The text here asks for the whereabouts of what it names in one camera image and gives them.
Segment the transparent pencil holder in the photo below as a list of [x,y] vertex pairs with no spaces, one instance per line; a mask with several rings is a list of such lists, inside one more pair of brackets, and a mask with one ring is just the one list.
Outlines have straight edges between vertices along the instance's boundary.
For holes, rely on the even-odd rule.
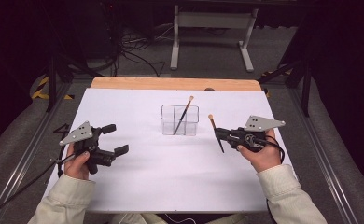
[[163,105],[161,107],[162,134],[196,135],[199,107],[196,105],[189,106],[184,115],[185,109],[185,105]]

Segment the paintbrush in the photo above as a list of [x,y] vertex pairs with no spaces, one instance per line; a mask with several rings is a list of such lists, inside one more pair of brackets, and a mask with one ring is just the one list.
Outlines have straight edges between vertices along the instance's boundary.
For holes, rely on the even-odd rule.
[[[210,115],[208,115],[208,118],[209,118],[209,120],[211,120],[212,127],[214,127],[214,131],[215,131],[215,129],[217,128],[217,126],[215,126],[215,123],[214,123],[214,116],[212,116],[210,114]],[[225,150],[223,150],[223,146],[222,146],[222,143],[220,142],[220,139],[217,138],[217,141],[219,142],[220,149],[222,149],[222,152],[225,153]]]
[[188,101],[188,104],[186,105],[185,110],[184,110],[184,111],[183,111],[183,113],[182,113],[181,119],[179,120],[178,125],[177,125],[177,126],[176,126],[176,128],[175,128],[174,134],[176,134],[176,132],[178,131],[178,128],[179,128],[179,126],[180,126],[180,125],[181,125],[181,123],[182,123],[182,119],[185,117],[186,112],[188,111],[188,108],[189,108],[190,103],[191,103],[191,101],[193,100],[193,98],[194,98],[193,96],[190,96],[189,101]]

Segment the beige jacket sleeve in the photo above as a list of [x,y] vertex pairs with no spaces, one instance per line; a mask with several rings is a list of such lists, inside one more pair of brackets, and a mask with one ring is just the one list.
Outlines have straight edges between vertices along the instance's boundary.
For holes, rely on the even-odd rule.
[[258,177],[278,224],[327,223],[310,196],[301,189],[290,165],[275,166],[258,173]]
[[83,223],[94,187],[93,181],[62,175],[28,223]]

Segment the white paper sheet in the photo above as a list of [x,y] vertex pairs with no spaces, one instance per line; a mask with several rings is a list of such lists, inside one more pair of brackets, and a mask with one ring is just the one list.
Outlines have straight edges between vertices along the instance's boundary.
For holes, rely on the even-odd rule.
[[[161,106],[200,108],[195,136],[163,135]],[[263,92],[137,91],[87,89],[71,131],[89,121],[93,127],[115,123],[117,130],[100,136],[99,147],[130,151],[111,167],[90,175],[96,189],[89,211],[101,213],[252,212],[266,210],[256,172],[224,141],[222,153],[208,115],[217,127],[243,127],[250,115],[273,119]],[[276,138],[285,148],[278,129]],[[287,150],[284,164],[291,164]],[[52,173],[45,195],[57,181]]]

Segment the hand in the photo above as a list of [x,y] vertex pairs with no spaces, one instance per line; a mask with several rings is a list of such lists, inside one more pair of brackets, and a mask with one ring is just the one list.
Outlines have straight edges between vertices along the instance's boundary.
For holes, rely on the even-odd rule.
[[[267,141],[275,143],[271,138],[275,138],[274,129],[267,131],[266,135],[270,136],[266,137]],[[237,149],[240,151],[241,155],[251,162],[258,173],[281,164],[280,151],[276,147],[266,145],[266,147],[259,152],[252,152],[243,146],[238,146]]]
[[[74,144],[69,144],[66,156],[74,154]],[[88,151],[65,163],[64,172],[66,175],[82,180],[89,180],[89,168],[85,162],[89,159]]]

